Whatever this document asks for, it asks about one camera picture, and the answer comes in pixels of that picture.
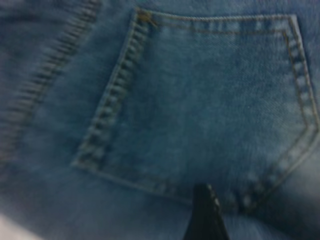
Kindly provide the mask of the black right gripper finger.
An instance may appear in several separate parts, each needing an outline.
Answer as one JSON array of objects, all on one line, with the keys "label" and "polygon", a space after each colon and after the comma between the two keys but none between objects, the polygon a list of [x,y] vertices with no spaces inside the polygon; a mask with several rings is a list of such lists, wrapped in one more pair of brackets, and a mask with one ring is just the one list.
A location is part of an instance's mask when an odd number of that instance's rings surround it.
[{"label": "black right gripper finger", "polygon": [[211,185],[201,183],[193,188],[192,213],[185,240],[228,240],[221,206]]}]

